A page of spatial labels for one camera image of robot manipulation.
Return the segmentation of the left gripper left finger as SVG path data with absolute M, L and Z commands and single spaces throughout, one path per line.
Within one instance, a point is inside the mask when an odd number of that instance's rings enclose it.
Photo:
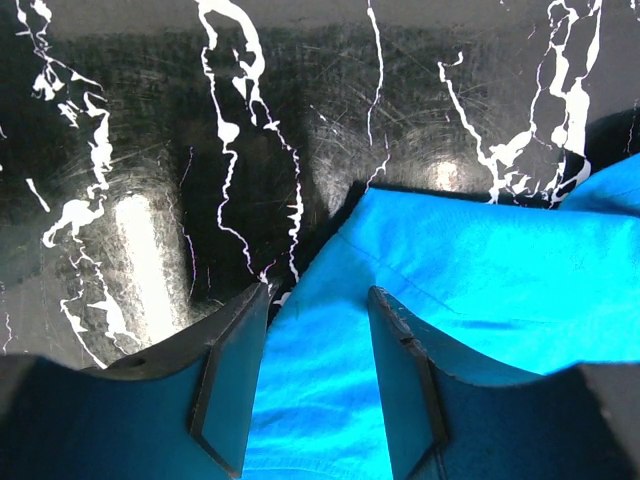
M 255 284 L 208 317 L 107 368 L 1 360 L 5 479 L 237 479 L 269 294 Z

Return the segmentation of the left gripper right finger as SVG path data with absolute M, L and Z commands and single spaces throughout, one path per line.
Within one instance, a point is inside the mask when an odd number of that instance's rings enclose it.
M 635 479 L 639 367 L 541 376 L 422 321 L 384 289 L 368 317 L 396 479 Z

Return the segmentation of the blue t shirt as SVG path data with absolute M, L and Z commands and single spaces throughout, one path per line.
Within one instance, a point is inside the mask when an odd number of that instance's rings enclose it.
M 369 190 L 268 333 L 243 475 L 388 479 L 366 299 L 389 291 L 499 361 L 546 374 L 639 357 L 639 160 L 555 210 Z

